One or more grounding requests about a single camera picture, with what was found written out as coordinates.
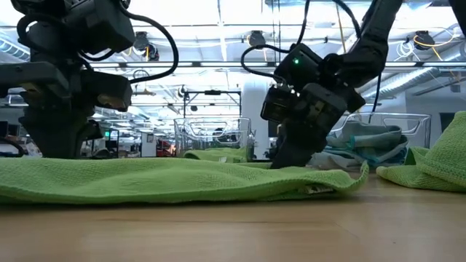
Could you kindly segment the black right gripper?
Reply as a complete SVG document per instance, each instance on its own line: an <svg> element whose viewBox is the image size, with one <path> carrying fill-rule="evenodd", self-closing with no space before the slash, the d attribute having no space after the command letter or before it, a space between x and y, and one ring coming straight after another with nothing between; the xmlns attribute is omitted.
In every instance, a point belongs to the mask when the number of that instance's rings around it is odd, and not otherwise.
<svg viewBox="0 0 466 262"><path fill-rule="evenodd" d="M320 57L306 45L293 45L276 67L275 75L283 81L269 88L261 109L263 119L283 122L271 168L304 167L325 148L328 133L305 123L334 124L345 112L364 105L361 95L338 75L340 68L338 55Z"/></svg>

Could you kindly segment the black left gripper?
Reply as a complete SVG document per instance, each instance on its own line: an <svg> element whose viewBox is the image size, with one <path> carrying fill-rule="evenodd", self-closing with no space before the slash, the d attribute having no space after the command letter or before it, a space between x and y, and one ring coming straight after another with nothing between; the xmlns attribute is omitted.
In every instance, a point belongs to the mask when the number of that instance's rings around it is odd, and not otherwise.
<svg viewBox="0 0 466 262"><path fill-rule="evenodd" d="M123 76L90 65L133 45L124 0L10 0L22 13L16 31L29 61L0 65L0 97L22 87L21 124L45 158L76 159L85 140L103 138L99 122L81 111L38 108L102 107L126 111L133 93Z"/></svg>

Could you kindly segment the green microfiber towel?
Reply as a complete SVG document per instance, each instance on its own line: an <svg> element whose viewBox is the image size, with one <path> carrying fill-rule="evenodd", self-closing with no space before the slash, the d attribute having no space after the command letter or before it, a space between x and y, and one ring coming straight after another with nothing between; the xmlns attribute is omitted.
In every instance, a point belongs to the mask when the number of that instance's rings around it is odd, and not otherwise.
<svg viewBox="0 0 466 262"><path fill-rule="evenodd" d="M308 185L350 194L367 181L369 166L352 178L343 170L271 169L265 163L196 159L0 159L1 204L112 205L308 199Z"/></svg>
<svg viewBox="0 0 466 262"><path fill-rule="evenodd" d="M466 111L455 113L432 148L411 147L404 164L376 174L407 188L466 194Z"/></svg>
<svg viewBox="0 0 466 262"><path fill-rule="evenodd" d="M222 163L243 163L248 161L245 148L207 148L205 150L189 150L183 158Z"/></svg>

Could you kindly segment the white printed care label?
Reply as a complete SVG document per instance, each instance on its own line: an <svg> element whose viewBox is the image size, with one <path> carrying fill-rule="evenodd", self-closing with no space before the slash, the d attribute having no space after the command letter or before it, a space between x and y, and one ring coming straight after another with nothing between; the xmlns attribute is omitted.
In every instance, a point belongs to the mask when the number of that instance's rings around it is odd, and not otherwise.
<svg viewBox="0 0 466 262"><path fill-rule="evenodd" d="M322 185L308 185L304 191L306 194L324 194L334 192L334 189Z"/></svg>

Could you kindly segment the white building column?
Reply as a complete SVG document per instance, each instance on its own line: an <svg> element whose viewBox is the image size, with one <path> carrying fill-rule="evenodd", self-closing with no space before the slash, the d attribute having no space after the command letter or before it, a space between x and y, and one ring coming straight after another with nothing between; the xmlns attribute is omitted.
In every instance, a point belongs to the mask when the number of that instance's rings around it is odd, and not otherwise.
<svg viewBox="0 0 466 262"><path fill-rule="evenodd" d="M269 124L261 118L268 86L268 80L264 77L250 75L242 88L242 116L251 120L251 129L256 131L254 154L260 160L266 159L264 153L269 147Z"/></svg>

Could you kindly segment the clear plastic bin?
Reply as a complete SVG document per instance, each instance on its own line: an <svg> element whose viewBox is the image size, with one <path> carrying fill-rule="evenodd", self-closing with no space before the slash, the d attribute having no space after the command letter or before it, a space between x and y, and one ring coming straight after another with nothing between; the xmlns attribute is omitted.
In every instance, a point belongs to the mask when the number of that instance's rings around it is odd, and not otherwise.
<svg viewBox="0 0 466 262"><path fill-rule="evenodd" d="M362 122L374 125L396 125L401 128L402 134L406 137L408 145L406 146L407 152L410 147L423 147L430 146L430 122L431 116L427 114L402 114L402 113L359 113L350 114L339 120L337 125L331 130L329 135L338 136L341 133L341 128L349 121ZM369 164L373 169L383 166L389 167L404 163L382 163L382 164Z"/></svg>
<svg viewBox="0 0 466 262"><path fill-rule="evenodd" d="M251 120L244 117L175 119L176 156L189 150L207 148L245 148L248 161L253 161L255 131Z"/></svg>

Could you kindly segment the black metal gantry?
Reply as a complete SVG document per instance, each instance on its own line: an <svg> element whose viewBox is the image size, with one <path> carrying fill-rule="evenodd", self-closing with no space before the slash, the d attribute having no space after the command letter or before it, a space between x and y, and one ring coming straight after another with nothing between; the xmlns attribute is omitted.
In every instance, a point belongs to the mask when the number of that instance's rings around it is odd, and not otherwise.
<svg viewBox="0 0 466 262"><path fill-rule="evenodd" d="M226 95L230 102L220 103L215 101L210 101L206 103L194 103L196 98L199 95L204 95L205 97L219 97L222 95ZM241 91L225 91L225 90L203 90L203 91L185 91L183 93L183 118L188 116L187 111L190 110L192 107L199 108L202 107L238 107L238 112L236 114L221 114L221 113L214 113L213 116L242 116L242 92Z"/></svg>

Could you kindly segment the ceiling rail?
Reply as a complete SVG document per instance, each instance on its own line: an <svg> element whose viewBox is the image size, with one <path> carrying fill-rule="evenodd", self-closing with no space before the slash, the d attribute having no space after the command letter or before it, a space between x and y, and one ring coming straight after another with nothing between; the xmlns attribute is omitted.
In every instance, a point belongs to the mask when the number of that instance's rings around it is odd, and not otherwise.
<svg viewBox="0 0 466 262"><path fill-rule="evenodd" d="M91 63L93 68L170 68L167 62L134 62L134 63ZM274 68L279 66L276 62L245 62L249 68ZM179 68L241 68L240 62L180 62ZM441 62L386 62L385 68L466 68L464 61Z"/></svg>

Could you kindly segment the silver ceiling duct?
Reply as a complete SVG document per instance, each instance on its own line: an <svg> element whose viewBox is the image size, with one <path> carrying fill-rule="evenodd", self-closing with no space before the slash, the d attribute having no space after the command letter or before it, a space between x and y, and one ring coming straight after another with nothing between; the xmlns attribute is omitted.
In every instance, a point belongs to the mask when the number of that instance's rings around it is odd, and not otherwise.
<svg viewBox="0 0 466 262"><path fill-rule="evenodd" d="M443 61L428 60L424 62L399 62L408 64L407 71L394 74L382 80L379 89L379 99L392 97L400 92L424 84L438 78L443 72L453 68L466 68L466 55L462 55L459 49L451 48L441 53Z"/></svg>

